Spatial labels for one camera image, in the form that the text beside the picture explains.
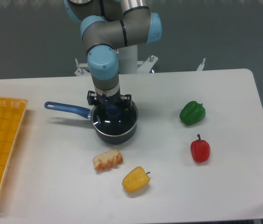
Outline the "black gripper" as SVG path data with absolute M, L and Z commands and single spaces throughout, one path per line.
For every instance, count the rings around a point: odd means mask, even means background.
M 121 95 L 120 92 L 116 92 L 115 94 L 110 95 L 106 92 L 95 93 L 94 91 L 88 91 L 87 102 L 90 106 L 121 106 L 123 110 L 132 109 L 132 95 Z

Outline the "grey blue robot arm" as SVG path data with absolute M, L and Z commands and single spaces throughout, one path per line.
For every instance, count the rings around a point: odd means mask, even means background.
M 115 51 L 158 41 L 160 16 L 145 0 L 66 0 L 69 16 L 81 22 L 81 39 L 96 96 L 89 92 L 89 105 L 116 105 L 130 109 L 131 95 L 122 96 L 119 62 Z

